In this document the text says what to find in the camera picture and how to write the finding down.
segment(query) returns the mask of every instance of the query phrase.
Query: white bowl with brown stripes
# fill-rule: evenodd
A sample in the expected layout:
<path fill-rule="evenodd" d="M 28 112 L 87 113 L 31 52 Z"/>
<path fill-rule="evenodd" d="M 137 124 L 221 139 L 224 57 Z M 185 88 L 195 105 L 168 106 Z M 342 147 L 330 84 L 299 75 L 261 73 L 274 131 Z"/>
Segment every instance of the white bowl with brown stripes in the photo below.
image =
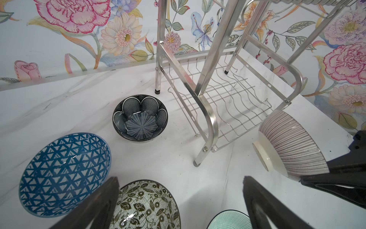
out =
<path fill-rule="evenodd" d="M 281 110 L 272 112 L 259 127 L 253 147 L 267 171 L 276 170 L 294 180 L 329 173 L 320 149 L 306 130 Z"/>

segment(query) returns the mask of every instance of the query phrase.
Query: blue bowl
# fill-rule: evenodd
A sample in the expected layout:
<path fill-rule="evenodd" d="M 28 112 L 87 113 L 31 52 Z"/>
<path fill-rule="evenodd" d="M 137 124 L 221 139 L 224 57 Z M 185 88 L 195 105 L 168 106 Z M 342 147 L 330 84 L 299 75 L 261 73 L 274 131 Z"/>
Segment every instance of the blue bowl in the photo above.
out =
<path fill-rule="evenodd" d="M 122 100 L 113 112 L 117 133 L 135 143 L 152 141 L 165 129 L 168 112 L 164 104 L 149 95 L 134 95 Z"/>
<path fill-rule="evenodd" d="M 91 133 L 74 133 L 48 144 L 31 160 L 19 184 L 23 207 L 38 217 L 67 214 L 108 176 L 111 151 Z"/>
<path fill-rule="evenodd" d="M 218 213 L 207 229 L 252 229 L 250 218 L 239 211 L 226 210 Z"/>

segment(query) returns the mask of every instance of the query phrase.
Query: floral wallpaper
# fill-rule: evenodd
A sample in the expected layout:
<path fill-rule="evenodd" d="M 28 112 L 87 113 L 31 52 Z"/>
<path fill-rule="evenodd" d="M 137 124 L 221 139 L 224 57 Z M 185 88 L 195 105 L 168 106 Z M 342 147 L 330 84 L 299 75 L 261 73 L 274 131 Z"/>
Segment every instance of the floral wallpaper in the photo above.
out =
<path fill-rule="evenodd" d="M 0 0 L 0 85 L 153 60 L 157 14 L 157 0 Z M 176 55 L 207 50 L 222 14 L 213 0 L 169 0 L 164 41 Z"/>
<path fill-rule="evenodd" d="M 245 24 L 240 23 L 234 31 L 245 29 L 255 7 L 256 3 L 253 3 L 245 13 Z M 307 7 L 323 16 L 332 10 L 332 7 L 321 5 Z M 293 63 L 307 78 L 302 96 L 352 135 L 366 129 L 365 8 L 364 0 L 344 8 Z M 288 59 L 321 21 L 321 17 L 296 5 L 272 4 L 255 37 Z M 248 45 L 247 51 L 286 83 L 295 85 L 295 79 L 287 69 L 272 61 L 270 56 L 253 45 Z"/>

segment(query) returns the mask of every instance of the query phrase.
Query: bowl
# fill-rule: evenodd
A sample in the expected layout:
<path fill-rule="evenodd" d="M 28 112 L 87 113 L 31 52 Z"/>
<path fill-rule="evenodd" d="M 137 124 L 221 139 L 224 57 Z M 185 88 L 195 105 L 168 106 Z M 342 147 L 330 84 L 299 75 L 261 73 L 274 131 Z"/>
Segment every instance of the bowl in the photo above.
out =
<path fill-rule="evenodd" d="M 156 181 L 131 182 L 120 190 L 109 228 L 180 229 L 177 203 Z"/>
<path fill-rule="evenodd" d="M 117 133 L 136 143 L 152 141 L 167 123 L 168 112 L 164 104 L 149 95 L 128 97 L 113 112 L 113 126 Z"/>
<path fill-rule="evenodd" d="M 273 169 L 293 180 L 329 173 L 325 158 L 307 131 L 282 110 L 273 111 L 259 127 L 253 147 L 267 171 Z"/>
<path fill-rule="evenodd" d="M 30 161 L 19 184 L 20 202 L 38 217 L 74 209 L 103 184 L 111 167 L 108 144 L 91 133 L 63 136 Z"/>
<path fill-rule="evenodd" d="M 207 229 L 252 229 L 250 218 L 239 211 L 226 210 L 218 213 Z"/>

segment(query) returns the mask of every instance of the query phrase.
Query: bowl rim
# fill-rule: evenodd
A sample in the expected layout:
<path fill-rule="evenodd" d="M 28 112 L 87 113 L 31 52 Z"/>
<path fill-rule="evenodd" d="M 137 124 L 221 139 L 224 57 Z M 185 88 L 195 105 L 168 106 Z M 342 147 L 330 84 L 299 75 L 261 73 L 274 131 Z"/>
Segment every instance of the bowl rim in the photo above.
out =
<path fill-rule="evenodd" d="M 151 95 L 145 95 L 145 94 L 137 94 L 137 95 L 131 95 L 131 96 L 128 96 L 128 97 L 124 98 L 122 101 L 120 101 L 120 102 L 117 104 L 117 106 L 116 106 L 116 108 L 113 110 L 113 114 L 112 114 L 112 123 L 113 123 L 113 127 L 114 127 L 115 131 L 118 133 L 118 135 L 120 135 L 121 137 L 123 137 L 124 139 L 127 139 L 127 140 L 129 140 L 129 141 L 146 143 L 146 142 L 149 142 L 149 141 L 151 141 L 151 140 L 155 139 L 157 136 L 155 136 L 155 137 L 148 137 L 148 138 L 144 138 L 144 139 L 141 139 L 141 140 L 137 140 L 137 139 L 133 139 L 133 140 L 132 140 L 132 139 L 125 138 L 122 134 L 120 134 L 120 133 L 119 133 L 119 130 L 118 130 L 118 128 L 117 128 L 117 126 L 115 125 L 114 120 L 113 120 L 114 114 L 117 112 L 117 111 L 116 111 L 116 109 L 117 109 L 118 105 L 120 105 L 121 103 L 123 103 L 126 99 L 131 98 L 131 97 L 135 97 L 135 96 L 148 96 L 148 97 L 152 97 L 152 98 L 156 99 L 157 101 L 159 101 L 159 102 L 164 106 L 164 108 L 160 108 L 160 109 L 165 110 L 165 112 L 166 112 L 166 114 L 167 114 L 167 119 L 166 119 L 166 121 L 165 121 L 165 123 L 164 123 L 164 125 L 163 125 L 163 127 L 162 127 L 161 132 L 160 132 L 157 136 L 159 136 L 159 135 L 164 131 L 164 129 L 166 128 L 166 126 L 167 126 L 167 124 L 168 124 L 168 116 L 169 116 L 169 115 L 168 115 L 168 110 L 167 110 L 167 107 L 164 105 L 164 103 L 163 103 L 162 101 L 160 101 L 158 98 L 156 98 L 156 97 L 154 97 L 154 96 L 151 96 Z"/>
<path fill-rule="evenodd" d="M 221 211 L 221 212 L 219 212 L 219 213 L 217 213 L 213 218 L 212 218 L 212 220 L 210 221 L 210 223 L 208 224 L 208 226 L 207 226 L 207 228 L 206 229 L 208 229 L 208 227 L 211 225 L 211 223 L 212 223 L 212 221 L 218 216 L 218 215 L 220 215 L 221 213 L 224 213 L 224 212 L 226 212 L 226 211 L 237 211 L 237 212 L 239 212 L 239 213 L 242 213 L 241 211 L 238 211 L 238 210 L 232 210 L 232 209 L 228 209 L 228 210 L 224 210 L 224 211 Z M 247 215 L 247 214 L 245 214 L 245 213 L 242 213 L 243 215 L 245 215 L 246 217 L 248 217 L 249 218 L 249 220 L 250 220 L 250 217 Z"/>
<path fill-rule="evenodd" d="M 72 135 L 72 134 L 78 134 L 78 135 L 81 135 L 81 134 L 91 134 L 91 135 L 94 135 L 94 136 L 99 137 L 102 141 L 104 141 L 104 142 L 105 142 L 105 144 L 106 144 L 106 146 L 107 146 L 107 148 L 108 148 L 108 151 L 109 151 L 109 164 L 110 164 L 110 166 L 109 166 L 109 168 L 108 168 L 108 170 L 107 170 L 107 174 L 105 175 L 105 177 L 104 177 L 103 181 L 101 182 L 101 185 L 103 185 L 103 183 L 104 183 L 104 182 L 106 181 L 106 179 L 108 178 L 109 171 L 111 170 L 111 165 L 112 165 L 112 151 L 111 151 L 111 148 L 109 147 L 108 143 L 106 142 L 106 140 L 104 140 L 104 139 L 103 139 L 102 137 L 100 137 L 99 135 L 97 135 L 97 134 L 93 134 L 93 133 L 89 133 L 89 132 L 76 132 L 76 133 L 71 133 L 71 134 L 67 134 L 67 135 L 64 135 L 64 136 L 62 136 L 62 137 L 59 137 L 59 138 L 57 138 L 57 139 L 53 140 L 52 142 L 48 143 L 45 147 L 47 147 L 49 144 L 53 143 L 53 142 L 54 142 L 54 141 L 56 141 L 56 140 L 59 140 L 59 139 L 61 139 L 61 138 L 64 138 L 64 137 L 69 136 L 69 135 Z M 22 200 L 21 200 L 21 198 L 20 198 L 20 182 L 22 181 L 23 174 L 24 174 L 25 170 L 27 169 L 27 167 L 29 166 L 29 164 L 32 162 L 33 158 L 34 158 L 35 156 L 37 156 L 37 155 L 42 151 L 42 149 L 40 149 L 40 150 L 36 153 L 36 155 L 34 155 L 34 156 L 32 157 L 32 159 L 30 160 L 30 162 L 29 162 L 29 163 L 27 164 L 27 166 L 24 168 L 24 171 L 23 171 L 22 176 L 20 177 L 20 181 L 19 181 L 18 197 L 19 197 L 19 201 L 20 201 L 20 203 L 21 203 L 22 207 L 23 207 L 27 212 L 29 212 L 31 215 L 34 215 L 34 216 L 37 216 L 37 217 L 40 217 L 40 218 L 56 218 L 56 217 L 63 216 L 63 215 L 66 215 L 66 214 L 70 213 L 73 209 L 72 209 L 72 210 L 70 210 L 70 211 L 68 211 L 68 212 L 65 212 L 65 213 L 63 213 L 63 214 L 60 214 L 60 215 L 37 215 L 37 214 L 35 214 L 34 212 L 30 211 L 26 206 L 24 206 L 24 204 L 23 204 L 23 202 L 22 202 Z"/>
<path fill-rule="evenodd" d="M 122 186 L 119 190 L 122 190 L 124 187 L 126 187 L 127 185 L 131 184 L 131 183 L 134 183 L 134 182 L 139 182 L 139 181 L 152 181 L 154 183 L 157 183 L 159 185 L 161 185 L 162 187 L 164 187 L 167 191 L 169 191 L 169 189 L 167 187 L 165 187 L 164 185 L 162 185 L 161 183 L 157 182 L 157 181 L 154 181 L 154 180 L 150 180 L 150 179 L 140 179 L 140 180 L 136 180 L 136 181 L 132 181 L 132 182 L 129 182 L 128 184 Z M 172 196 L 172 199 L 174 200 L 174 203 L 175 205 L 177 206 L 177 210 L 178 210 L 178 213 L 179 213 L 179 229 L 182 228 L 182 222 L 180 221 L 180 212 L 179 212 L 179 208 L 178 208 L 178 204 L 177 202 L 175 201 L 174 199 L 174 196 L 172 195 L 172 193 L 169 191 L 169 193 L 171 194 Z"/>

